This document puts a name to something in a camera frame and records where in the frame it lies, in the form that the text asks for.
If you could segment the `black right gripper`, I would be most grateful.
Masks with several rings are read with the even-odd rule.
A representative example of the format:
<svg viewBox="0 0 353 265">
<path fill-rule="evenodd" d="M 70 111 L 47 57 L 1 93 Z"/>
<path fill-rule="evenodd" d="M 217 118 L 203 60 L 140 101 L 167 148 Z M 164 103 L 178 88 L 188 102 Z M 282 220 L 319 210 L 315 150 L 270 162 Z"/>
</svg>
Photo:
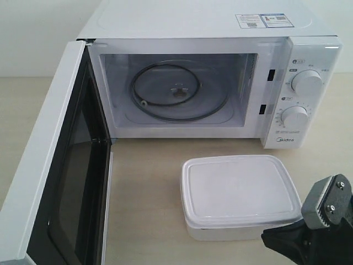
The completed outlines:
<svg viewBox="0 0 353 265">
<path fill-rule="evenodd" d="M 352 264 L 352 223 L 346 218 L 339 225 L 313 233 L 301 219 L 266 229 L 261 239 L 267 248 L 295 264 Z"/>
</svg>

